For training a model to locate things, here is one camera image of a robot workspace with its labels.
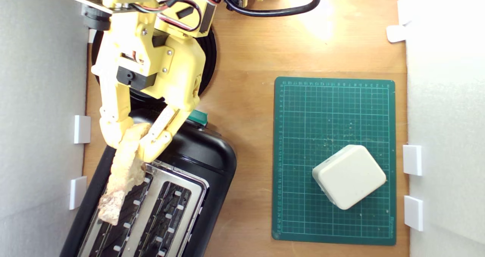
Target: black cable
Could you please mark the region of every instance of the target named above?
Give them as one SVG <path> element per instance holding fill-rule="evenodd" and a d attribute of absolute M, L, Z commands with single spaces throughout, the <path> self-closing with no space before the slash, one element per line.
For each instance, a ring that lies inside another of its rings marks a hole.
<path fill-rule="evenodd" d="M 249 10 L 246 8 L 239 7 L 232 0 L 224 0 L 224 1 L 232 10 L 235 10 L 236 12 L 243 15 L 254 16 L 254 17 L 279 17 L 279 16 L 301 14 L 301 13 L 305 13 L 313 10 L 320 3 L 320 0 L 312 0 L 307 5 L 293 7 L 293 8 L 286 8 L 286 9 L 279 9 L 279 10 Z"/>

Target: white bracket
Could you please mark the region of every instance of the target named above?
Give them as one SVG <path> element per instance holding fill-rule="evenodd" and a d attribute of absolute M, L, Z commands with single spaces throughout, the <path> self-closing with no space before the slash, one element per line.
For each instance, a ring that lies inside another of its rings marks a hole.
<path fill-rule="evenodd" d="M 402 162 L 406 174 L 422 176 L 421 146 L 403 145 Z"/>
<path fill-rule="evenodd" d="M 74 143 L 91 142 L 91 117 L 74 116 Z"/>
<path fill-rule="evenodd" d="M 423 200 L 404 196 L 404 224 L 423 231 Z"/>
<path fill-rule="evenodd" d="M 69 198 L 69 209 L 73 210 L 81 205 L 87 189 L 87 177 L 81 176 L 71 179 L 71 194 Z"/>
<path fill-rule="evenodd" d="M 412 2 L 410 0 L 398 0 L 397 13 L 399 25 L 391 25 L 386 28 L 388 41 L 391 43 L 406 40 L 407 30 L 405 26 L 412 21 L 412 17 L 414 16 L 414 7 Z"/>

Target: white clip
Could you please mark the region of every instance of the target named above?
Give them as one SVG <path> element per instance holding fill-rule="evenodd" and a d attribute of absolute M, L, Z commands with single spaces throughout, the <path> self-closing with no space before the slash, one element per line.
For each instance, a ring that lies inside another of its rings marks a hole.
<path fill-rule="evenodd" d="M 404 224 L 423 231 L 423 200 L 404 196 Z"/>
<path fill-rule="evenodd" d="M 406 28 L 401 25 L 391 25 L 386 28 L 388 40 L 391 43 L 396 43 L 406 40 Z"/>
<path fill-rule="evenodd" d="M 386 29 L 388 41 L 391 43 L 396 43 L 407 39 L 407 30 L 405 25 L 412 21 L 412 17 L 414 15 L 412 2 L 409 0 L 398 0 L 397 13 L 399 25 L 391 25 Z"/>

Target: yellow robotic arm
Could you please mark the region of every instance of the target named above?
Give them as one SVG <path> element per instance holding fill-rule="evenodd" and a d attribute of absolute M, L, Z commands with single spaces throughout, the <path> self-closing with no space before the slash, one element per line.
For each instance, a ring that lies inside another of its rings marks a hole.
<path fill-rule="evenodd" d="M 130 88 L 167 106 L 139 141 L 137 157 L 155 160 L 199 103 L 205 55 L 194 38 L 206 36 L 221 0 L 76 0 L 85 4 L 86 24 L 104 31 L 92 72 L 102 93 L 100 127 L 106 143 L 118 148 L 129 116 Z M 247 0 L 225 0 L 228 8 L 250 16 L 293 15 L 320 0 L 290 9 L 253 11 Z"/>

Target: white box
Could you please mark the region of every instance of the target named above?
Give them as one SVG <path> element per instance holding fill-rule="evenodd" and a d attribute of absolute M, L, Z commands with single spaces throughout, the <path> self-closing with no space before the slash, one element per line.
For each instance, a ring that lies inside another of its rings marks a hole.
<path fill-rule="evenodd" d="M 406 174 L 422 176 L 421 146 L 403 145 L 402 164 Z"/>
<path fill-rule="evenodd" d="M 81 176 L 71 179 L 71 193 L 69 197 L 69 209 L 73 210 L 81 205 L 87 190 L 87 177 Z"/>
<path fill-rule="evenodd" d="M 312 176 L 340 209 L 349 209 L 386 182 L 386 174 L 362 145 L 347 145 L 315 167 Z"/>
<path fill-rule="evenodd" d="M 409 195 L 404 196 L 404 224 L 423 231 L 423 201 Z"/>

